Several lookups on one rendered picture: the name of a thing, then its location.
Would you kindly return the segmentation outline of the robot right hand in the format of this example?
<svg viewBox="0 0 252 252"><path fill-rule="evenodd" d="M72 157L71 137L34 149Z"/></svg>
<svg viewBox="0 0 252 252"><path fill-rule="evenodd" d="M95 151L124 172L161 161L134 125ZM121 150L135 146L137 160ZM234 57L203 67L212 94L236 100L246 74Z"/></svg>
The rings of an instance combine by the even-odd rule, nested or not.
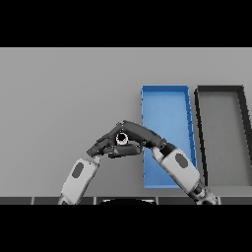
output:
<svg viewBox="0 0 252 252"><path fill-rule="evenodd" d="M170 144L165 138L155 133L153 130L140 124L124 120L118 123L109 133L109 139L115 140L118 134L126 134L128 139L138 143L113 145L108 153L110 158L121 158L127 156L139 155L142 148L157 148L165 157L169 155L176 147Z"/></svg>

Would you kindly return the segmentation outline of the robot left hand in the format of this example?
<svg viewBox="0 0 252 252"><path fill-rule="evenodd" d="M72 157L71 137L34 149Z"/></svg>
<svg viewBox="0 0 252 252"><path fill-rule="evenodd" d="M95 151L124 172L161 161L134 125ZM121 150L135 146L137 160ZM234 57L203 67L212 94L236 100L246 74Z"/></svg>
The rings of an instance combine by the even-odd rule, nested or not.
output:
<svg viewBox="0 0 252 252"><path fill-rule="evenodd" d="M98 139L88 150L87 154L94 158L108 154L111 158L117 158L119 153L115 150L116 133L107 133Z"/></svg>

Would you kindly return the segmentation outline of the blue pipe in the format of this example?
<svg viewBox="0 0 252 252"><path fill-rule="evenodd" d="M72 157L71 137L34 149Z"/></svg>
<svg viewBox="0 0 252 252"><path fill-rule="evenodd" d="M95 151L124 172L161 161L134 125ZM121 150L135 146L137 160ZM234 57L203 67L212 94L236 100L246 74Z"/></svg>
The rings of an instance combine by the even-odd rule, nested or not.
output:
<svg viewBox="0 0 252 252"><path fill-rule="evenodd" d="M116 136L116 143L118 145L126 145L128 143L128 136L125 133L118 133Z"/></svg>

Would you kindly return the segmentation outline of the blue bin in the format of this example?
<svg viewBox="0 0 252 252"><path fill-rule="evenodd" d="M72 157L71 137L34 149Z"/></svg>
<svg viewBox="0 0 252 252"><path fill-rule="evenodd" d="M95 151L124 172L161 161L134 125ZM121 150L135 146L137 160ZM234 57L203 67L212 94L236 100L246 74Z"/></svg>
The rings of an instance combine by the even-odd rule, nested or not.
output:
<svg viewBox="0 0 252 252"><path fill-rule="evenodd" d="M142 125L182 150L197 165L191 100L187 85L142 85ZM177 188L168 173L143 149L144 187Z"/></svg>

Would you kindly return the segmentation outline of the dark grey bin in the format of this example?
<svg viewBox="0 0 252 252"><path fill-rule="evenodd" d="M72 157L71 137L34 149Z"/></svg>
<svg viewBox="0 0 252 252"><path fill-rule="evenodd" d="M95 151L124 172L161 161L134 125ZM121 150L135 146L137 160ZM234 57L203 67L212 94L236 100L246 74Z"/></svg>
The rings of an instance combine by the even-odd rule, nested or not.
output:
<svg viewBox="0 0 252 252"><path fill-rule="evenodd" d="M208 186L252 186L252 126L244 87L194 91L200 150Z"/></svg>

